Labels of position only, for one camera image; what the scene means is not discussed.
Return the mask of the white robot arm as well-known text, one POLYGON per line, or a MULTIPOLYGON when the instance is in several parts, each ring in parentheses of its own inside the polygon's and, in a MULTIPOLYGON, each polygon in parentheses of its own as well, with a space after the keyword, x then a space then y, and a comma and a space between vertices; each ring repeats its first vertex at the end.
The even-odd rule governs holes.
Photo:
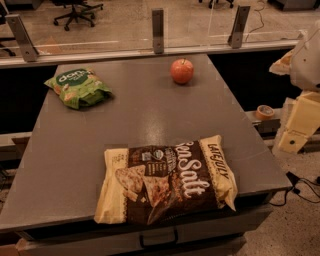
POLYGON ((282 151, 297 153, 320 128, 320 20, 269 71, 288 75, 291 84, 301 90, 293 101, 278 144, 282 151))

